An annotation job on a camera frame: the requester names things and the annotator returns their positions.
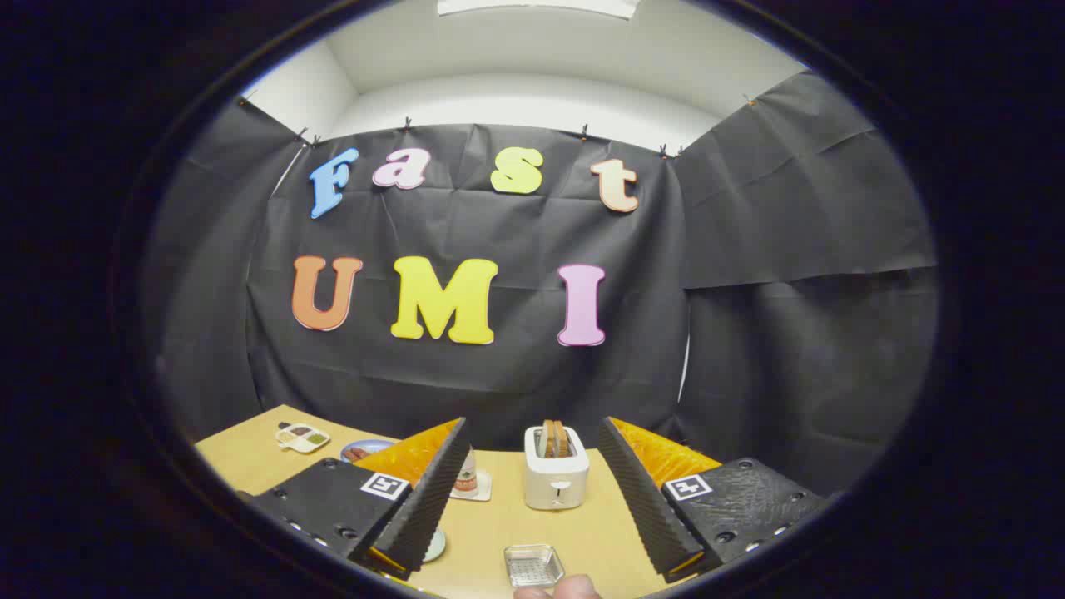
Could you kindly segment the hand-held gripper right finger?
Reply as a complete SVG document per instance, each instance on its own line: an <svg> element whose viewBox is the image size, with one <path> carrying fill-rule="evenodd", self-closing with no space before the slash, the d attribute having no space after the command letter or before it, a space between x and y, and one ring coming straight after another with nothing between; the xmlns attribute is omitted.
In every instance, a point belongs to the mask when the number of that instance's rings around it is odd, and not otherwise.
<svg viewBox="0 0 1065 599"><path fill-rule="evenodd" d="M597 446L666 582L768 548L826 504L760 460L720 463L619 418L602 419Z"/></svg>

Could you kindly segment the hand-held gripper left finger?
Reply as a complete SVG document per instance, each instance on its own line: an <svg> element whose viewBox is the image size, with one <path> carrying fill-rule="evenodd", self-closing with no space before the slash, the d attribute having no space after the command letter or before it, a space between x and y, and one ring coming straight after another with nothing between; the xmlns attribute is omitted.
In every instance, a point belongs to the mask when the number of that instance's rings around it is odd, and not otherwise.
<svg viewBox="0 0 1065 599"><path fill-rule="evenodd" d="M242 499L335 557L409 579L421 569L469 452L465 418L361 458L322 458Z"/></svg>

